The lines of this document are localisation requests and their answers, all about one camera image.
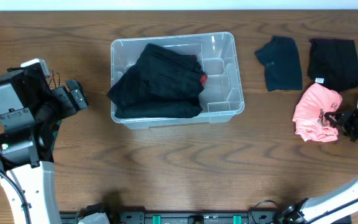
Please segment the red plaid flannel shirt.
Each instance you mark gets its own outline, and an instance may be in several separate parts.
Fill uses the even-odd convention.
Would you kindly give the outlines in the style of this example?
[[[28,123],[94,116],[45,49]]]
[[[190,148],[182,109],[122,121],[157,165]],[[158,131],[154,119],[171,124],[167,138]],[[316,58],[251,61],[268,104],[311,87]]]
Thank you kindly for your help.
[[[204,85],[208,79],[207,74],[201,69],[201,64],[196,62],[195,71],[201,74],[200,83]]]

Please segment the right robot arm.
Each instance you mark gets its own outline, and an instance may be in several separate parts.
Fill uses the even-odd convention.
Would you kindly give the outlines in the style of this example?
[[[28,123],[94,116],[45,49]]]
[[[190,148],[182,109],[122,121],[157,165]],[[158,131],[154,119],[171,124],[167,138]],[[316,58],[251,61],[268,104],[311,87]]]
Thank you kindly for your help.
[[[358,140],[358,107],[324,117],[351,141]],[[290,206],[275,223],[333,223],[358,212],[358,176],[332,192]]]

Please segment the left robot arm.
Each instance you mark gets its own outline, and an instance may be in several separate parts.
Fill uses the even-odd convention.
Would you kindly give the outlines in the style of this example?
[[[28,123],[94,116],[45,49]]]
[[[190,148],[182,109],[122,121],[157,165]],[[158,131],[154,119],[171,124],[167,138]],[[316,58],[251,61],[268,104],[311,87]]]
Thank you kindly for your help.
[[[62,120],[88,105],[76,80],[50,89],[36,70],[0,76],[0,184],[15,223],[61,223],[53,148]]]

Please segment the pink printed t-shirt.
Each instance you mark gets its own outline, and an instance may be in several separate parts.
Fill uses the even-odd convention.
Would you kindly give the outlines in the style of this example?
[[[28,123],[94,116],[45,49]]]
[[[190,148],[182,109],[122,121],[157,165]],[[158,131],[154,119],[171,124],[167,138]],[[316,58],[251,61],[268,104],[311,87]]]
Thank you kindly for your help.
[[[342,103],[342,96],[319,83],[312,84],[302,95],[295,107],[292,121],[295,134],[302,140],[332,142],[338,139],[338,130],[324,117],[327,112],[336,112]]]

